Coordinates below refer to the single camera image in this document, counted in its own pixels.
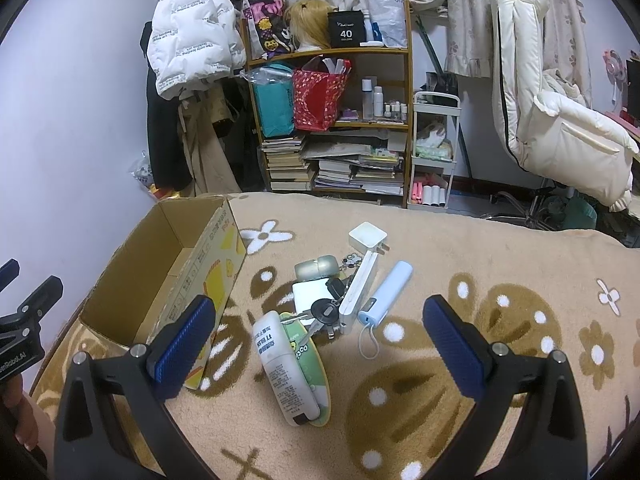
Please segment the person's left hand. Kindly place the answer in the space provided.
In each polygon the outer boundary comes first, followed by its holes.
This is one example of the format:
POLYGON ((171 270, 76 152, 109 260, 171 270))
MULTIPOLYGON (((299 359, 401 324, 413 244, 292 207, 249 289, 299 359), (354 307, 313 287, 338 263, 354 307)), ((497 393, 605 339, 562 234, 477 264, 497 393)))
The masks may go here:
POLYGON ((1 386, 1 400, 17 421, 16 440, 31 451, 38 444, 38 426, 32 404, 25 396, 21 375, 12 377, 1 386))

